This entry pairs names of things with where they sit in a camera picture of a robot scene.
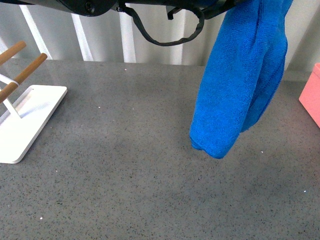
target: black strap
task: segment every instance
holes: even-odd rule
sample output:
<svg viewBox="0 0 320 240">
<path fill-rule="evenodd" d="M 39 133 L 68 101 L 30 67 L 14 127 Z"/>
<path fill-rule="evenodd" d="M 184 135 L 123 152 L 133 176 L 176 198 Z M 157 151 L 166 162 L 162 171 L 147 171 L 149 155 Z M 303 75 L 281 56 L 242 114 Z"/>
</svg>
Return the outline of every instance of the black strap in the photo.
<svg viewBox="0 0 320 240">
<path fill-rule="evenodd" d="M 149 41 L 150 43 L 153 43 L 155 45 L 162 46 L 162 47 L 175 46 L 175 45 L 179 45 L 179 44 L 184 44 L 184 43 L 190 42 L 191 40 L 195 39 L 199 35 L 199 33 L 201 33 L 201 31 L 202 31 L 202 29 L 204 28 L 204 25 L 205 25 L 205 15 L 198 7 L 185 8 L 186 10 L 189 10 L 189 11 L 193 12 L 199 19 L 199 23 L 196 26 L 194 33 L 191 34 L 191 36 L 183 37 L 178 41 L 158 42 L 158 41 L 154 40 L 147 33 L 144 25 L 141 22 L 141 19 L 140 19 L 139 15 L 137 14 L 137 12 L 133 8 L 127 7 L 124 4 L 121 5 L 120 8 L 121 8 L 121 10 L 123 12 L 125 12 L 126 14 L 128 14 L 129 16 L 131 16 L 133 18 L 134 24 L 137 26 L 137 28 L 140 30 L 141 34 L 144 36 L 144 38 L 147 41 Z"/>
</svg>

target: wooden dowel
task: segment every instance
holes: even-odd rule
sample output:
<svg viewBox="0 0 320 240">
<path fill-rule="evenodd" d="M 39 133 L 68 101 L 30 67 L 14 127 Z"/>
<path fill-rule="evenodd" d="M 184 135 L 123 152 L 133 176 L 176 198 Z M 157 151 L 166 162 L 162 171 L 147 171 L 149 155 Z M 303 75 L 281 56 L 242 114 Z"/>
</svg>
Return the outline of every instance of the wooden dowel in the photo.
<svg viewBox="0 0 320 240">
<path fill-rule="evenodd" d="M 24 41 L 19 41 L 12 47 L 10 47 L 7 51 L 0 54 L 0 66 L 16 55 L 19 51 L 21 51 L 26 46 Z"/>
<path fill-rule="evenodd" d="M 30 76 L 46 59 L 47 55 L 44 53 L 41 53 L 40 56 L 38 56 L 29 66 L 27 66 L 16 78 L 14 81 L 16 81 L 19 85 L 23 83 L 23 81 Z M 14 92 L 18 88 L 18 85 L 14 82 L 10 82 L 7 86 L 4 87 L 0 91 L 0 104 L 6 100 L 10 94 Z"/>
</svg>

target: blue microfiber towel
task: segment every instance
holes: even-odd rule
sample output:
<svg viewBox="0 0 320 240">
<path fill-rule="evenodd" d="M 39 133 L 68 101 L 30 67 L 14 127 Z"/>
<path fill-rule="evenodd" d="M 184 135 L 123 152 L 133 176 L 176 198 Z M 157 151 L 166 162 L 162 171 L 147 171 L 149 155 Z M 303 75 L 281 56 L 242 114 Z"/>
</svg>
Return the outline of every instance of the blue microfiber towel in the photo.
<svg viewBox="0 0 320 240">
<path fill-rule="evenodd" d="M 279 6 L 281 14 L 279 15 L 276 34 L 264 56 L 253 98 L 241 129 L 242 132 L 248 130 L 260 119 L 283 77 L 288 49 L 288 41 L 285 34 L 285 16 L 292 2 L 293 0 L 283 1 L 282 5 Z"/>
<path fill-rule="evenodd" d="M 264 111 L 271 91 L 256 90 L 256 87 L 265 89 L 261 86 L 267 80 L 257 84 L 261 73 L 269 74 L 281 68 L 280 64 L 268 64 L 268 67 L 265 62 L 278 51 L 283 52 L 277 42 L 282 39 L 278 34 L 286 14 L 283 6 L 289 6 L 289 2 L 292 0 L 248 0 L 225 15 L 195 104 L 190 128 L 195 149 L 204 150 L 217 159 L 223 158 L 240 132 Z M 268 99 L 261 96 L 266 92 Z M 254 98 L 264 104 L 257 105 Z"/>
</svg>

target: speckled quartz countertop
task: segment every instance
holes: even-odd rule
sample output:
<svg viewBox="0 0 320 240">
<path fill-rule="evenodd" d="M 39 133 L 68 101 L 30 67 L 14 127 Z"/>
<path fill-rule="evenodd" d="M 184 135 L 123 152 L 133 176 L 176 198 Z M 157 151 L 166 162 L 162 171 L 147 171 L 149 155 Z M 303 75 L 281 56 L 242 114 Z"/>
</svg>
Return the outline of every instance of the speckled quartz countertop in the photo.
<svg viewBox="0 0 320 240">
<path fill-rule="evenodd" d="M 189 141 L 203 70 L 47 60 L 11 99 L 32 84 L 68 93 L 24 159 L 0 164 L 0 239 L 320 239 L 320 129 L 298 101 L 305 83 L 286 75 L 217 160 Z"/>
</svg>

